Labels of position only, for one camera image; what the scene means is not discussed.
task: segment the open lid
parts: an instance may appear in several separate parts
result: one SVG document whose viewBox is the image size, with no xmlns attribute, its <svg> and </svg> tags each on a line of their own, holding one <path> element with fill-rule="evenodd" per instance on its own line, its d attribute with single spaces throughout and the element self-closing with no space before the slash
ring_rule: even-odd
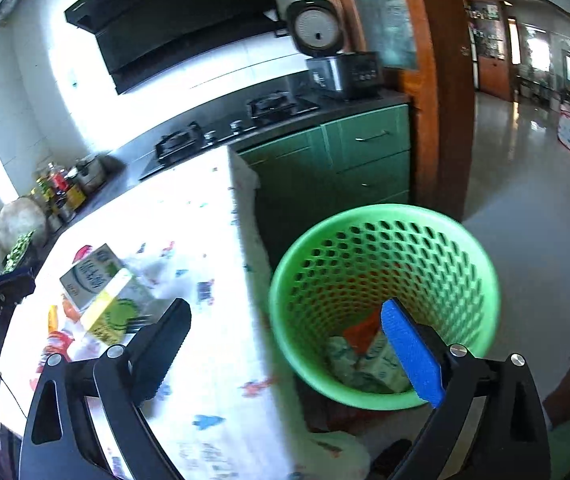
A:
<svg viewBox="0 0 570 480">
<path fill-rule="evenodd" d="M 312 57 L 333 56 L 343 48 L 343 31 L 328 0 L 299 0 L 286 11 L 287 28 L 296 48 Z"/>
</svg>

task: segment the green vegetable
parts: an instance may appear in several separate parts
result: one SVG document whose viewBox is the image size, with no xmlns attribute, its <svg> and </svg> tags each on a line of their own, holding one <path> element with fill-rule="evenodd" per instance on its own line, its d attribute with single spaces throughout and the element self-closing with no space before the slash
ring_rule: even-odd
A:
<svg viewBox="0 0 570 480">
<path fill-rule="evenodd" d="M 18 237 L 18 240 L 14 244 L 14 247 L 12 247 L 12 250 L 9 251 L 4 272 L 12 272 L 16 269 L 18 263 L 21 261 L 21 258 L 25 255 L 25 251 L 27 251 L 30 240 L 32 240 L 32 235 L 35 232 L 36 231 L 31 231 L 30 233 Z"/>
</svg>

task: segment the blue gripper pad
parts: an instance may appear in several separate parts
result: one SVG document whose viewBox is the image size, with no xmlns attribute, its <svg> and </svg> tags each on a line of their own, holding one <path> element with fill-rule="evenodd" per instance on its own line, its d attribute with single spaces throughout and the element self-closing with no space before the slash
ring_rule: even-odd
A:
<svg viewBox="0 0 570 480">
<path fill-rule="evenodd" d="M 440 365 L 425 346 L 414 321 L 407 319 L 394 300 L 383 303 L 380 320 L 383 332 L 418 396 L 434 408 L 439 407 L 445 397 Z"/>
</svg>

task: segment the white table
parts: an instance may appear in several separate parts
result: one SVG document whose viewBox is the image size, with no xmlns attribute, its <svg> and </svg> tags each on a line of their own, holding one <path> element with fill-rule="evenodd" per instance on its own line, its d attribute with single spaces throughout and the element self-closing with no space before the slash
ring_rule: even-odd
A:
<svg viewBox="0 0 570 480">
<path fill-rule="evenodd" d="M 59 277 L 79 248 L 107 243 L 157 298 L 191 305 L 190 333 L 159 393 L 142 407 L 187 480 L 365 478 L 369 456 L 353 436 L 307 432 L 291 369 L 274 345 L 266 312 L 271 272 L 253 214 L 257 185 L 241 158 L 218 148 L 153 176 L 61 235 L 35 293 L 16 308 L 0 357 L 24 412 Z M 128 478 L 98 404 L 91 402 L 91 412 L 104 451 Z M 0 421 L 23 435 L 25 417 L 4 388 Z"/>
</svg>

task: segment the silver screw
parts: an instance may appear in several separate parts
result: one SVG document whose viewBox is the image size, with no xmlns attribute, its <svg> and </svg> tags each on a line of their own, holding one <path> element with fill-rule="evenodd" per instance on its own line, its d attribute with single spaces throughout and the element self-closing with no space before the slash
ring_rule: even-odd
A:
<svg viewBox="0 0 570 480">
<path fill-rule="evenodd" d="M 525 366 L 525 358 L 520 354 L 512 354 L 511 362 L 516 366 Z"/>
<path fill-rule="evenodd" d="M 122 355 L 123 355 L 122 345 L 110 346 L 110 348 L 107 349 L 107 356 L 110 359 L 116 359 L 117 357 L 121 357 Z"/>
<path fill-rule="evenodd" d="M 49 366 L 56 366 L 57 364 L 60 363 L 61 359 L 62 357 L 60 356 L 60 354 L 52 354 L 47 358 L 47 364 Z"/>
<path fill-rule="evenodd" d="M 454 357 L 465 357 L 467 355 L 467 348 L 458 343 L 454 343 L 449 347 L 449 352 Z"/>
</svg>

